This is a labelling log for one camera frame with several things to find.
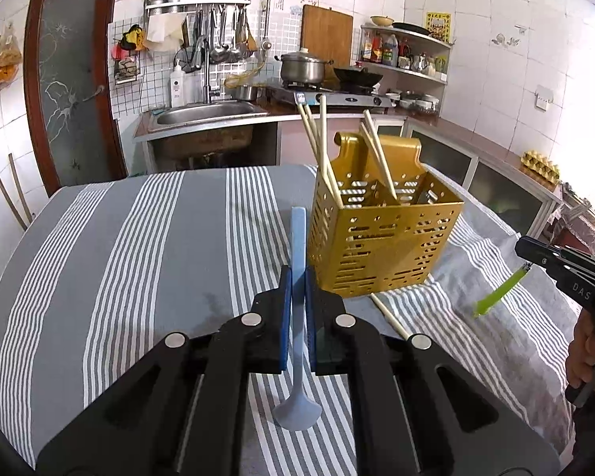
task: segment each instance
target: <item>gold metal basket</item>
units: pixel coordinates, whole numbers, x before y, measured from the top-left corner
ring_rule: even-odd
[[[362,136],[338,132],[330,162],[344,203],[318,169],[308,258],[321,288],[354,297],[425,281],[463,202],[419,163],[418,139],[379,136],[397,198],[379,176]]]

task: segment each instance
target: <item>countertop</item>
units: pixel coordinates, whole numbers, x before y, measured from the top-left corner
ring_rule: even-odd
[[[144,119],[141,120],[141,125],[137,128],[137,132],[134,135],[134,141],[151,141],[154,139],[168,138],[170,136],[189,134],[191,132],[208,129],[235,127],[237,125],[301,120],[296,107],[290,104],[268,101],[266,98],[258,99],[255,104],[267,111],[268,115],[251,118],[225,119],[220,122],[187,125],[185,127],[153,133],[149,133],[147,130],[147,122],[150,114],[144,113]],[[361,119],[362,113],[363,108],[357,110],[352,108],[336,110],[332,108],[328,111],[328,117],[330,119]],[[563,202],[560,185],[553,185],[546,181],[546,179],[542,178],[540,175],[524,167],[520,162],[520,157],[518,155],[479,134],[475,134],[469,129],[465,129],[460,125],[456,125],[455,123],[442,118],[411,115],[401,107],[392,107],[391,109],[388,109],[387,113],[373,113],[373,116],[376,118],[379,117],[380,119],[393,118],[410,120],[420,128],[430,131],[437,136],[446,138],[451,143],[478,155],[480,159],[487,162],[489,165],[492,165],[494,168],[497,168],[500,172],[505,173],[510,179],[522,182],[523,186],[531,188],[534,192],[539,192],[548,198],[552,198],[557,203]]]

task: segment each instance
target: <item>kitchen sink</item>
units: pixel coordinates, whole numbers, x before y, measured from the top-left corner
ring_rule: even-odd
[[[177,107],[153,117],[150,129],[170,129],[180,125],[200,125],[238,118],[267,116],[267,112],[252,103],[228,100],[213,104],[193,104]]]

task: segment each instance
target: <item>green utensil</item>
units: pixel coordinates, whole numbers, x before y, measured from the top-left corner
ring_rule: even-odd
[[[481,299],[476,303],[474,309],[474,318],[484,315],[489,311],[493,305],[495,305],[500,299],[505,297],[509,291],[520,282],[520,280],[527,275],[527,272],[531,270],[531,263],[525,263],[522,267],[518,268],[511,276],[502,283],[496,290],[491,292],[487,297]]]

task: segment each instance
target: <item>soap dispenser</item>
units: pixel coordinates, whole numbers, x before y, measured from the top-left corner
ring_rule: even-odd
[[[172,107],[181,107],[185,105],[182,83],[184,72],[182,71],[179,62],[179,59],[177,59],[175,69],[170,73],[170,97]]]

